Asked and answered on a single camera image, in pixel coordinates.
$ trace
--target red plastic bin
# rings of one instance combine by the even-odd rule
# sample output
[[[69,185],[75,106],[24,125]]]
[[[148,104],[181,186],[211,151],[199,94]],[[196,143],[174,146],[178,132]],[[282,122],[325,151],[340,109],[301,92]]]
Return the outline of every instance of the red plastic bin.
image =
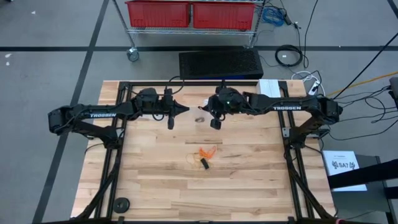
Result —
[[[250,30],[253,3],[193,3],[193,27]]]
[[[132,27],[188,27],[189,3],[128,1]]]

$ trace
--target blue cable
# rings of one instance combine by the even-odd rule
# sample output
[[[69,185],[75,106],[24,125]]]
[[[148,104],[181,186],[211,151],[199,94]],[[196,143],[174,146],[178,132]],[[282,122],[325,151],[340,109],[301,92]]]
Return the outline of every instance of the blue cable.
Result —
[[[276,27],[281,27],[284,25],[285,17],[282,10],[275,7],[265,7],[262,11],[261,21]]]

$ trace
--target orange object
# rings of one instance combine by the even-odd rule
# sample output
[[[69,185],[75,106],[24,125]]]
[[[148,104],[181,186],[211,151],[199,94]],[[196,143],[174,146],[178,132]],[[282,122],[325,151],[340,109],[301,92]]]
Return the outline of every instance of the orange object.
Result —
[[[216,146],[213,146],[213,148],[211,148],[208,152],[205,152],[202,148],[199,149],[200,156],[206,159],[211,159],[216,151],[217,151]]]

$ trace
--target cart wheel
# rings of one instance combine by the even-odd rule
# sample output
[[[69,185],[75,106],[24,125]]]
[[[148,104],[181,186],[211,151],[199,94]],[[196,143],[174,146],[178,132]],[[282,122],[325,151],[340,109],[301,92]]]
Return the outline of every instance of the cart wheel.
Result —
[[[139,53],[135,47],[130,48],[126,53],[130,62],[135,62],[139,59]]]

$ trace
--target white cable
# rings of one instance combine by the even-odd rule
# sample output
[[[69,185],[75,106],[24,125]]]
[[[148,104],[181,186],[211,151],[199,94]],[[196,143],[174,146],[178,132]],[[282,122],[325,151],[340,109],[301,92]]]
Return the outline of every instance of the white cable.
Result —
[[[301,74],[301,73],[306,73],[306,74],[308,74],[306,77],[304,77],[304,78],[302,77],[303,82],[307,82],[307,81],[309,81],[309,80],[311,80],[311,79],[315,79],[316,81],[319,82],[319,79],[318,79],[317,77],[313,76],[313,75],[312,75],[312,72],[309,72],[309,71],[299,71],[299,72],[296,72],[296,73],[294,73],[294,74],[292,75],[291,79],[293,80],[295,75],[298,75],[298,74]],[[322,83],[320,84],[320,86],[321,86],[323,95],[326,95],[326,92],[325,92],[325,89],[323,88]]]

